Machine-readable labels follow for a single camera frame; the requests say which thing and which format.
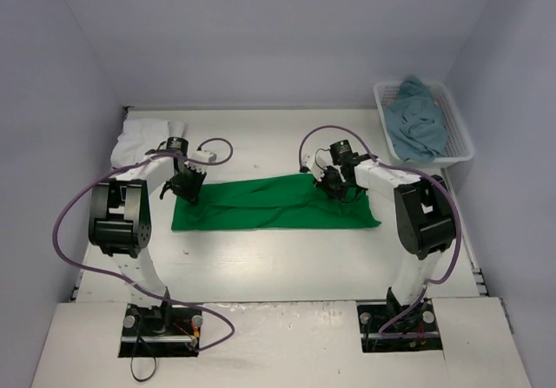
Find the white t shirt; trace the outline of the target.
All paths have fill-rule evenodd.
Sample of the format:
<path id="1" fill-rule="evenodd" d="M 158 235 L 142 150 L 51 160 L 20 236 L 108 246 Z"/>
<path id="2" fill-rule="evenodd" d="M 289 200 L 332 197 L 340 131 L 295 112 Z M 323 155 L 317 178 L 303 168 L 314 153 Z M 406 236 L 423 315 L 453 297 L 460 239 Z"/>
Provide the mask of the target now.
<path id="1" fill-rule="evenodd" d="M 184 138 L 187 123 L 163 119 L 126 119 L 110 156 L 113 169 L 134 167 L 149 155 L 169 155 L 170 138 Z"/>

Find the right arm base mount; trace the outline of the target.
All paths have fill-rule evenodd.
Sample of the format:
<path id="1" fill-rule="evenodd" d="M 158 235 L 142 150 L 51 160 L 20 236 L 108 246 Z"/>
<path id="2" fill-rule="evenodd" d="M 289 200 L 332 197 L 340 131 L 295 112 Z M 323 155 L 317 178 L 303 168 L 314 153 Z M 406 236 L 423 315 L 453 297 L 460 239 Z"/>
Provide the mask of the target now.
<path id="1" fill-rule="evenodd" d="M 358 304 L 357 317 L 363 353 L 443 350 L 431 301 L 425 301 L 423 306 L 417 307 L 406 317 L 389 326 L 384 333 L 380 333 L 380 328 L 390 319 L 385 304 Z"/>

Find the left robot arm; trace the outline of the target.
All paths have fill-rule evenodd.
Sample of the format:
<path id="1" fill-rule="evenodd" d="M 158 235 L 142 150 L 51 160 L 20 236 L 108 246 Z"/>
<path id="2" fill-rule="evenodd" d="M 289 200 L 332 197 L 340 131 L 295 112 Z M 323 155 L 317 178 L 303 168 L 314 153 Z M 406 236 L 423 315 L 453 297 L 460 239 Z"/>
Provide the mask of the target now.
<path id="1" fill-rule="evenodd" d="M 174 324 L 169 289 L 159 278 L 149 253 L 153 233 L 150 196 L 160 188 L 195 205 L 199 201 L 207 165 L 216 154 L 198 148 L 185 161 L 189 143 L 170 137 L 149 149 L 134 167 L 94 186 L 89 212 L 89 241 L 117 266 L 129 287 L 131 314 L 156 336 Z"/>

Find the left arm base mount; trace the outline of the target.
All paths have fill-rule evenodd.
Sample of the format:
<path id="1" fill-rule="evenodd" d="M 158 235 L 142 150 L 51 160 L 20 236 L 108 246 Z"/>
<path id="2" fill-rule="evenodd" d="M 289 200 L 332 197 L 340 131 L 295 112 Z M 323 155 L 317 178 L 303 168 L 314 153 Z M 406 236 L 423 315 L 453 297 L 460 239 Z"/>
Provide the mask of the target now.
<path id="1" fill-rule="evenodd" d="M 203 316 L 198 309 L 128 304 L 122 320 L 119 358 L 196 358 Z"/>

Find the green t shirt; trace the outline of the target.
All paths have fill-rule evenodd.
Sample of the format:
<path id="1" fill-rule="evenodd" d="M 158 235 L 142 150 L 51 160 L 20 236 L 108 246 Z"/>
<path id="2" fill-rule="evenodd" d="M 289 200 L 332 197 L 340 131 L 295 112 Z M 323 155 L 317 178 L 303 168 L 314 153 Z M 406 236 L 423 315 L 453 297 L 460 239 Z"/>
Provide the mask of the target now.
<path id="1" fill-rule="evenodd" d="M 177 198 L 171 230 L 373 229 L 381 222 L 365 195 L 339 202 L 313 184 L 308 174 L 202 186 L 199 202 Z"/>

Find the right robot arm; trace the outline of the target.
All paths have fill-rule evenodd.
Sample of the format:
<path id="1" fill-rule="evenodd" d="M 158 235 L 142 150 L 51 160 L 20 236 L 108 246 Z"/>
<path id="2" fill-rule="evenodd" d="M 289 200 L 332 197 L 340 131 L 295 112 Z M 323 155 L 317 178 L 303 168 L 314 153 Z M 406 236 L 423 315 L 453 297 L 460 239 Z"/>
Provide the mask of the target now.
<path id="1" fill-rule="evenodd" d="M 395 329 L 412 323 L 443 253 L 460 237 L 445 183 L 438 175 L 388 168 L 379 158 L 354 152 L 349 141 L 332 144 L 326 163 L 304 155 L 302 167 L 327 197 L 344 202 L 350 191 L 379 195 L 394 204 L 397 235 L 404 249 L 400 271 L 387 290 L 386 322 Z"/>

